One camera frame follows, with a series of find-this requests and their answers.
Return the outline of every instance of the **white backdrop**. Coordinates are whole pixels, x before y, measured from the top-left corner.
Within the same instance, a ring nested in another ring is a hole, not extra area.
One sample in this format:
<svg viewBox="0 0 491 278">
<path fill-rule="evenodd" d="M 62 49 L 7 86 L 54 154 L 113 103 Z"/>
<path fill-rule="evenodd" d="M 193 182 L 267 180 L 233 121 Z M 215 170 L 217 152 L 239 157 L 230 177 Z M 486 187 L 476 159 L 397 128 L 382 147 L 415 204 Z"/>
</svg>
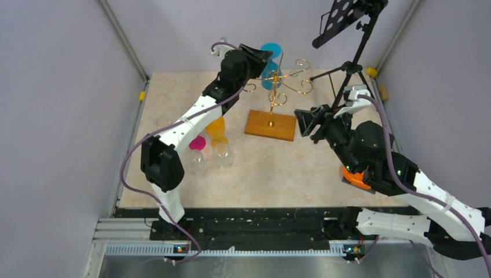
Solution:
<svg viewBox="0 0 491 278">
<path fill-rule="evenodd" d="M 355 24 L 320 49 L 312 47 L 320 16 L 333 0 L 110 0 L 145 70 L 150 72 L 217 70 L 210 46 L 222 36 L 236 45 L 259 48 L 278 42 L 284 67 L 306 58 L 314 68 L 338 67 L 351 60 L 362 32 Z M 382 11 L 360 63 L 376 66 L 406 15 L 412 0 L 389 0 Z"/>
</svg>

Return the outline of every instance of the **gray panel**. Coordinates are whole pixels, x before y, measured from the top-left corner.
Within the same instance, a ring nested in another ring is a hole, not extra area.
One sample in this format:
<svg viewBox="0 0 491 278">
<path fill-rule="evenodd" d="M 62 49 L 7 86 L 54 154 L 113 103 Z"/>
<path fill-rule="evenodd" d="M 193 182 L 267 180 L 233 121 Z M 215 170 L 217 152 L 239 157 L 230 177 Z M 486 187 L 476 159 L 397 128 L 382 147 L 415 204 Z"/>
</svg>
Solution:
<svg viewBox="0 0 491 278">
<path fill-rule="evenodd" d="M 142 83 L 96 1 L 0 2 L 2 277 L 78 277 Z"/>
<path fill-rule="evenodd" d="M 489 0 L 423 1 L 380 75 L 405 155 L 474 207 L 491 206 L 490 11 Z M 455 265 L 487 277 L 482 258 Z"/>
<path fill-rule="evenodd" d="M 308 59 L 314 68 L 335 68 L 353 59 L 362 37 L 353 24 L 320 49 L 312 47 L 332 0 L 108 2 L 148 72 L 218 70 L 210 46 L 222 36 L 252 47 L 278 42 L 285 68 L 296 67 L 298 58 Z M 377 65 L 411 3 L 389 0 L 361 56 L 363 66 Z"/>
<path fill-rule="evenodd" d="M 100 278 L 122 277 L 149 257 L 106 256 Z M 408 244 L 380 244 L 361 264 L 335 257 L 215 257 L 198 258 L 172 266 L 162 260 L 148 262 L 125 278 L 137 277 L 363 277 L 425 278 L 431 275 L 424 261 Z"/>
</svg>

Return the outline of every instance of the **yellow clip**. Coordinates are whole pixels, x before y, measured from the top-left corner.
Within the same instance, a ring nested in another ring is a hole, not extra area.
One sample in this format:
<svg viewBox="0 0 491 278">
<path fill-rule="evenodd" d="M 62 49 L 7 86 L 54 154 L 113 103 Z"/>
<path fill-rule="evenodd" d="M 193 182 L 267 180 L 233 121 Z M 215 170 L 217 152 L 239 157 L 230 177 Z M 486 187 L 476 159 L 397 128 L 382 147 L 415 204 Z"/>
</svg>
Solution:
<svg viewBox="0 0 491 278">
<path fill-rule="evenodd" d="M 367 74 L 371 77 L 374 78 L 376 77 L 379 73 L 377 72 L 376 69 L 374 68 L 367 68 Z"/>
<path fill-rule="evenodd" d="M 138 97 L 140 101 L 143 101 L 145 99 L 145 91 L 140 92 L 140 96 Z"/>
</svg>

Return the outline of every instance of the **table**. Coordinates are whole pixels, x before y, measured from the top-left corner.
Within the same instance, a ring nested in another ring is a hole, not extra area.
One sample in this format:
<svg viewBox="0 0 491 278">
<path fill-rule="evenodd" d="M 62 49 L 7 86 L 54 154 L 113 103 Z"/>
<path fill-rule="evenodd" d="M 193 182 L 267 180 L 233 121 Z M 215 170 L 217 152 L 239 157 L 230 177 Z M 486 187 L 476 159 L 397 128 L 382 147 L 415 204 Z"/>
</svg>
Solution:
<svg viewBox="0 0 491 278">
<path fill-rule="evenodd" d="M 285 80 L 290 86 L 300 87 L 299 81 L 325 72 L 310 69 L 297 77 Z M 156 119 L 166 116 L 177 120 L 195 103 L 217 72 L 154 73 L 146 96 L 137 140 L 157 129 Z M 344 72 L 332 74 L 337 92 L 345 78 Z M 205 175 L 186 172 L 179 185 L 184 207 L 328 207 L 328 206 L 400 206 L 393 198 L 371 194 L 342 182 L 341 163 L 326 141 L 314 145 L 308 137 L 301 137 L 296 127 L 293 142 L 244 134 L 249 110 L 269 110 L 268 92 L 260 82 L 254 92 L 243 92 L 240 100 L 224 116 L 226 132 L 233 150 L 230 168 L 220 169 L 213 161 L 211 140 L 206 136 L 203 149 L 208 169 Z M 294 109 L 310 109 L 320 104 L 331 104 L 334 94 L 329 77 L 316 79 L 314 89 L 307 95 L 284 87 L 288 102 L 274 109 L 275 113 L 293 115 Z M 362 84 L 352 76 L 350 85 Z M 380 123 L 376 109 L 369 107 L 354 116 L 353 128 L 366 120 Z M 131 158 L 127 182 L 138 189 L 153 193 L 140 170 L 140 148 Z M 157 207 L 151 198 L 123 190 L 119 207 Z"/>
</svg>

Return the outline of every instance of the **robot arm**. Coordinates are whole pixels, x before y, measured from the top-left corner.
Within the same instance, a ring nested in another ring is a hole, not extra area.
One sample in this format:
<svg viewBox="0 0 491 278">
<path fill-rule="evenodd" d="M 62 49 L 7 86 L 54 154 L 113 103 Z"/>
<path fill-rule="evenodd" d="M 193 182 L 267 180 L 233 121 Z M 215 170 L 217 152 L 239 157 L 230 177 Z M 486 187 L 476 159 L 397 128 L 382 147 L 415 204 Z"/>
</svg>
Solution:
<svg viewBox="0 0 491 278">
<path fill-rule="evenodd" d="M 370 106 L 360 95 L 369 95 L 365 85 L 345 88 L 346 105 L 330 108 L 321 105 L 310 111 L 296 110 L 302 136 L 308 136 L 320 125 L 310 138 L 314 143 L 327 140 L 344 167 L 351 173 L 363 173 L 365 184 L 379 193 L 401 200 L 416 208 L 422 215 L 408 216 L 378 213 L 365 208 L 348 207 L 339 217 L 345 234 L 381 235 L 413 240 L 431 246 L 442 255 L 454 259 L 480 257 L 481 253 L 468 228 L 452 212 L 450 207 L 463 215 L 472 229 L 481 236 L 488 254 L 491 253 L 491 238 L 484 228 L 491 224 L 489 208 L 472 208 L 448 194 L 432 182 L 405 156 L 392 152 L 394 167 L 399 180 L 410 190 L 437 198 L 436 202 L 406 193 L 395 184 L 387 165 L 382 127 L 371 121 L 351 129 L 352 114 Z M 390 136 L 392 146 L 394 137 Z"/>
<path fill-rule="evenodd" d="M 176 222 L 184 216 L 177 188 L 184 177 L 179 156 L 207 125 L 227 113 L 239 100 L 237 92 L 249 79 L 261 75 L 272 56 L 270 51 L 256 50 L 246 45 L 240 45 L 238 49 L 218 46 L 212 54 L 223 58 L 221 70 L 195 104 L 178 120 L 183 124 L 176 123 L 172 128 L 150 137 L 141 148 L 140 168 Z M 232 100 L 217 106 L 231 97 Z M 195 116 L 203 110 L 206 112 Z M 159 215 L 166 222 L 171 222 L 162 208 Z"/>
</svg>

